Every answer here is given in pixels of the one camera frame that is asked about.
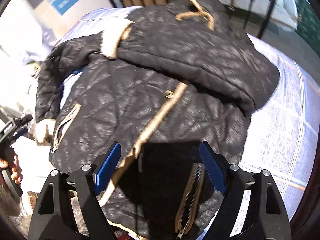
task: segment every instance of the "metal zipper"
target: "metal zipper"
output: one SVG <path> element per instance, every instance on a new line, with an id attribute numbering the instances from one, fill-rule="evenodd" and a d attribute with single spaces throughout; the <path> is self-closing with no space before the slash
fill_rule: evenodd
<path id="1" fill-rule="evenodd" d="M 201 170 L 202 170 L 202 164 L 201 163 L 196 163 L 196 168 L 195 171 L 193 173 L 193 178 L 192 178 L 192 184 L 191 187 L 189 188 L 187 195 L 186 195 L 186 199 L 182 208 L 182 215 L 179 217 L 179 233 L 178 236 L 176 237 L 176 239 L 181 238 L 183 236 L 183 234 L 185 233 L 185 231 L 187 230 L 188 226 L 190 225 L 191 222 L 191 217 L 192 217 L 192 210 L 193 210 L 193 205 L 195 203 L 195 198 L 197 195 L 197 192 L 200 188 L 200 184 L 201 184 Z M 190 205 L 188 207 L 188 209 L 186 210 L 187 204 L 188 204 L 188 200 L 191 198 L 191 202 Z M 187 222 L 185 223 L 185 225 L 183 226 L 183 219 L 184 217 L 187 215 Z"/>
<path id="2" fill-rule="evenodd" d="M 56 130 L 56 133 L 54 135 L 54 139 L 53 139 L 53 148 L 52 148 L 52 152 L 54 153 L 58 146 L 59 146 L 59 143 L 61 142 L 64 134 L 65 134 L 65 130 L 63 129 L 63 126 L 66 125 L 68 122 L 72 122 L 73 119 L 76 117 L 76 115 L 78 114 L 79 110 L 80 110 L 80 107 L 81 105 L 76 103 L 75 106 L 73 107 L 73 109 L 70 111 L 70 113 L 62 120 L 62 122 L 60 123 L 60 125 L 58 126 L 57 130 Z M 59 131 L 60 129 L 63 129 L 62 130 L 62 135 L 60 137 L 60 140 L 58 140 L 58 134 L 59 134 Z"/>

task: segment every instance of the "zipper pull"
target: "zipper pull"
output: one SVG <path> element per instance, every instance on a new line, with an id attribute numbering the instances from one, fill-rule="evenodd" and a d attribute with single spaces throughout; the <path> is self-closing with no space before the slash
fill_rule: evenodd
<path id="1" fill-rule="evenodd" d="M 184 234 L 184 231 L 186 231 L 184 228 L 181 229 L 176 239 L 181 238 Z"/>

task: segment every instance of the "quilted jacket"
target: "quilted jacket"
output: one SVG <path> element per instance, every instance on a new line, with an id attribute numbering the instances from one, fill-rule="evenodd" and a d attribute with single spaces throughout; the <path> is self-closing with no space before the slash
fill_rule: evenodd
<path id="1" fill-rule="evenodd" d="M 279 72 L 231 28 L 218 0 L 152 5 L 127 19 L 116 57 L 105 56 L 105 32 L 53 50 L 39 75 L 37 125 L 53 121 L 45 125 L 54 125 L 49 159 L 61 172 L 121 144 L 118 169 L 98 196 L 110 224 L 147 239 L 196 239 L 222 201 L 199 142 L 238 163 L 251 113 L 270 98 Z M 79 68 L 60 110 L 61 84 Z"/>

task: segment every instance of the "jacket sleeve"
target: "jacket sleeve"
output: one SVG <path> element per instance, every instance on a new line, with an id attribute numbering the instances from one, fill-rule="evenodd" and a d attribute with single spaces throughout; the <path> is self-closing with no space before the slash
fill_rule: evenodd
<path id="1" fill-rule="evenodd" d="M 101 33 L 84 36 L 57 46 L 44 61 L 36 95 L 36 122 L 56 119 L 60 112 L 63 81 L 75 70 L 88 64 L 89 55 L 98 53 Z"/>

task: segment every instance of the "tan drawstring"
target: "tan drawstring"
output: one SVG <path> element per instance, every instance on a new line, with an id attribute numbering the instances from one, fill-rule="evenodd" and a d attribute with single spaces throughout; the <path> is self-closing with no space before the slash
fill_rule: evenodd
<path id="1" fill-rule="evenodd" d="M 214 31 L 214 18 L 213 16 L 205 12 L 201 5 L 196 1 L 196 0 L 189 0 L 193 3 L 193 5 L 198 9 L 198 12 L 184 12 L 184 13 L 179 13 L 176 15 L 176 20 L 181 21 L 183 18 L 190 18 L 193 16 L 203 16 L 208 20 L 208 28 L 212 31 Z"/>
<path id="2" fill-rule="evenodd" d="M 147 126 L 140 133 L 138 139 L 134 143 L 130 152 L 121 161 L 118 169 L 116 169 L 113 172 L 112 178 L 109 181 L 109 184 L 105 192 L 103 193 L 101 199 L 99 200 L 99 204 L 101 207 L 104 206 L 109 200 L 109 198 L 111 197 L 113 191 L 116 188 L 116 185 L 118 184 L 124 172 L 129 168 L 129 166 L 133 163 L 133 161 L 139 157 L 142 145 L 148 141 L 150 136 L 161 124 L 162 120 L 167 116 L 170 110 L 179 102 L 179 100 L 181 99 L 187 87 L 188 85 L 186 83 L 179 82 L 179 84 L 177 85 L 176 89 L 173 92 L 173 97 L 169 97 L 169 99 L 161 106 L 161 108 L 156 113 L 156 115 L 152 118 L 152 120 L 147 124 Z"/>

